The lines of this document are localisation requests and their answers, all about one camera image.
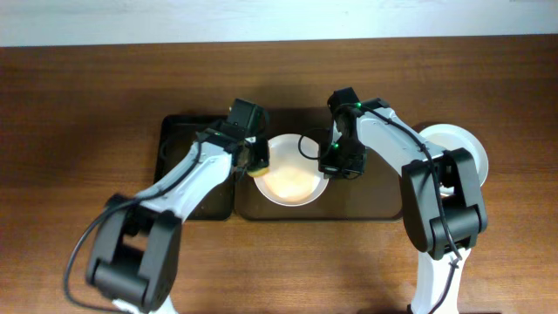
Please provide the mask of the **pale blue plate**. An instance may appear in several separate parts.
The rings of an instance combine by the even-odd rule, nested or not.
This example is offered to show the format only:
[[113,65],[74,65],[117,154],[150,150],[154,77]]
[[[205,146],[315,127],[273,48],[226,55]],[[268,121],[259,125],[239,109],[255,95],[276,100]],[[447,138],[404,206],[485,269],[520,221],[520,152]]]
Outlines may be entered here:
[[487,152],[480,141],[466,129],[451,124],[436,124],[419,133],[429,142],[452,151],[465,148],[473,157],[480,185],[485,183],[489,162]]

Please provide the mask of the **white plate top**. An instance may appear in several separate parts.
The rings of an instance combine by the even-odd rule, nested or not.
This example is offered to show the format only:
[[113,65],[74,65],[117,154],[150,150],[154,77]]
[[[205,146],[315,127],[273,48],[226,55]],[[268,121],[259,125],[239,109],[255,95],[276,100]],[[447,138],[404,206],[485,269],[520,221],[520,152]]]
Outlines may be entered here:
[[313,202],[329,183],[318,170],[318,162],[299,152],[300,138],[300,134],[286,133],[269,140],[269,170],[254,178],[258,190],[267,199],[285,207]]

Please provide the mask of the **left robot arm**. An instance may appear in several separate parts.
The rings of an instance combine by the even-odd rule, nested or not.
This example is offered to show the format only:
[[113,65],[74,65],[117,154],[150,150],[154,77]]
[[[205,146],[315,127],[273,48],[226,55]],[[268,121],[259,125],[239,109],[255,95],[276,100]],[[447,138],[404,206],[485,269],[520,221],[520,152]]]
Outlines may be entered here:
[[236,170],[269,165],[268,113],[236,99],[226,119],[195,135],[185,157],[132,198],[115,195],[92,223],[96,236],[85,280],[115,313],[172,313],[184,221]]

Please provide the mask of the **green and orange sponge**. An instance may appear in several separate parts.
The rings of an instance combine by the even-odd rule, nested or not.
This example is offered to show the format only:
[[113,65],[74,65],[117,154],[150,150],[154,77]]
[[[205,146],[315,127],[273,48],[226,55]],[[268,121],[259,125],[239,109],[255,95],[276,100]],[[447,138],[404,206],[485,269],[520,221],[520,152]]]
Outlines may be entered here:
[[249,176],[253,177],[253,178],[256,178],[256,177],[263,176],[263,175],[267,174],[268,172],[269,172],[269,168],[264,167],[264,168],[260,168],[260,169],[257,169],[257,170],[250,170],[250,171],[247,172],[247,174]]

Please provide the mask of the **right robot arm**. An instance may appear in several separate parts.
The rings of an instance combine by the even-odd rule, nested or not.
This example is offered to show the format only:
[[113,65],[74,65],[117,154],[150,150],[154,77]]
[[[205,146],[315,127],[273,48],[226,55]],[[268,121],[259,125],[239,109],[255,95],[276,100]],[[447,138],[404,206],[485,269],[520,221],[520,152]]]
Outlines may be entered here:
[[417,286],[407,310],[456,312],[465,261],[487,228],[473,155],[431,143],[385,100],[360,100],[350,87],[334,91],[327,106],[331,126],[319,145],[319,171],[326,178],[356,179],[369,150],[397,171],[405,231],[418,251]]

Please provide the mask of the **large brown serving tray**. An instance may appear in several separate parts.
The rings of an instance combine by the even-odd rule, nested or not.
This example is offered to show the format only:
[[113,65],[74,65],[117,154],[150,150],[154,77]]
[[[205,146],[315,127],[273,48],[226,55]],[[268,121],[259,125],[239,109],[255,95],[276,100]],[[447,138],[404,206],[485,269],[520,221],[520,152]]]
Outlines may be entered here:
[[[327,108],[276,109],[270,112],[270,139],[286,133],[302,134],[330,125]],[[367,154],[364,174],[355,180],[333,180],[313,202],[285,207],[267,199],[254,178],[235,188],[235,212],[250,221],[396,221],[401,217],[399,176],[381,157]]]

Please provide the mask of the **small black tray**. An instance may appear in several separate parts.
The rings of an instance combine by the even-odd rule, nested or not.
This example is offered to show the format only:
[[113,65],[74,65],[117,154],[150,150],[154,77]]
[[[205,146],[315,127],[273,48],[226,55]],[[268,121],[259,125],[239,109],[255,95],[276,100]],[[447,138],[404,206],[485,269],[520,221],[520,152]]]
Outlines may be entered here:
[[[161,122],[158,156],[153,182],[160,180],[188,153],[195,133],[220,119],[221,115],[168,115]],[[213,188],[188,217],[198,221],[226,221],[232,214],[235,200],[234,176]]]

